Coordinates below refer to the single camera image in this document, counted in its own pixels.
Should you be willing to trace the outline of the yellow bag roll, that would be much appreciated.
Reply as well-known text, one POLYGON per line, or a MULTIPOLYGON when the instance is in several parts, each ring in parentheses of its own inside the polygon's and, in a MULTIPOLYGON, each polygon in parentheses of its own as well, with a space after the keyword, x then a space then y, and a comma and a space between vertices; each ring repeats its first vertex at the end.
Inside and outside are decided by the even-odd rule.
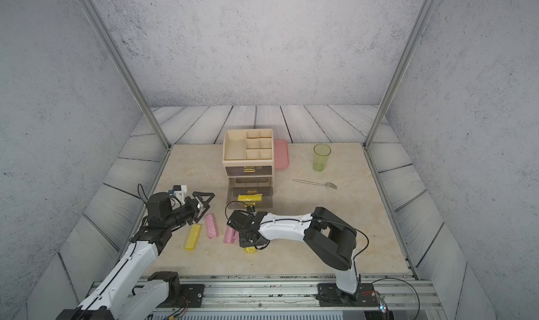
POLYGON ((240 202, 262 202, 262 194, 250 194, 250 195, 239 195, 238 201, 240 202))
POLYGON ((202 226, 200 224, 193 224, 190 226, 188 237, 185 242, 186 251, 194 251, 196 249, 201 231, 202 226))
POLYGON ((256 253, 258 250, 256 247, 247 247, 244 249, 244 252, 245 253, 249 253, 249 254, 253 254, 253 253, 256 253))

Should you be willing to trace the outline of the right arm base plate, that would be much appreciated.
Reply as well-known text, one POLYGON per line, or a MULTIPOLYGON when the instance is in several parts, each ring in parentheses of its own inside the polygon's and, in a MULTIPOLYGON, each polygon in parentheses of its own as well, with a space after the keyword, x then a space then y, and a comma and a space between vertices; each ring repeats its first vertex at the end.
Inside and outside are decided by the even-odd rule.
POLYGON ((316 299, 320 307, 378 307, 379 297, 372 284, 359 284, 353 294, 345 293, 336 284, 318 284, 316 299))

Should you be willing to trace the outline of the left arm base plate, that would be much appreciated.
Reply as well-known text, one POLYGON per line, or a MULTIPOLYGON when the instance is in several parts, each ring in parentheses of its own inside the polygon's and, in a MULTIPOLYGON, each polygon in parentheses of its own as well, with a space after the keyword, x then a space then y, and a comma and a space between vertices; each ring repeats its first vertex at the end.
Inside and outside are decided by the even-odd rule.
POLYGON ((168 297, 169 307, 175 309, 201 308, 204 289, 204 284, 180 284, 168 297))

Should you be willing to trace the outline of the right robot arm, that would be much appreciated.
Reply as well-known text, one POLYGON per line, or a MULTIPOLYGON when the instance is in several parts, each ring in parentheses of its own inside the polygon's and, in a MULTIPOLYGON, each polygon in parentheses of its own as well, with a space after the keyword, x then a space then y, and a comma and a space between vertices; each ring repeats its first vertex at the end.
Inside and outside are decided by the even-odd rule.
POLYGON ((355 267, 358 231, 323 207, 301 216, 234 210, 227 226, 239 233, 240 247, 262 249, 274 240, 300 241, 335 272, 337 289, 356 298, 360 278, 355 267))

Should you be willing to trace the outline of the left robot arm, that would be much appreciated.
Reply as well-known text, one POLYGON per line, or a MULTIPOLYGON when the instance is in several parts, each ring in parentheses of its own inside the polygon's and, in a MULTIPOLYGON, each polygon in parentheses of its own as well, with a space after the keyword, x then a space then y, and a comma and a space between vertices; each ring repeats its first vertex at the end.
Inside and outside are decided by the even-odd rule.
POLYGON ((193 192, 179 200, 168 192, 159 192, 145 201, 147 216, 129 240, 119 262, 76 308, 63 310, 59 319, 146 319, 159 307, 173 310, 175 319, 189 307, 199 306, 202 285, 183 287, 176 272, 155 272, 135 291, 142 274, 161 255, 172 233, 199 222, 214 198, 211 192, 193 192))

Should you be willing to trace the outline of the beige drawer organizer cabinet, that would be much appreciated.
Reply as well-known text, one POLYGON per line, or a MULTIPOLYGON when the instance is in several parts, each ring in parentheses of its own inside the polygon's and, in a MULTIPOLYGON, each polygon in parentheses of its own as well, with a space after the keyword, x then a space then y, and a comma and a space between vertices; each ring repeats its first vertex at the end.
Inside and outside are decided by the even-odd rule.
POLYGON ((223 140, 222 164, 227 166, 272 166, 275 172, 272 129, 228 130, 223 140))

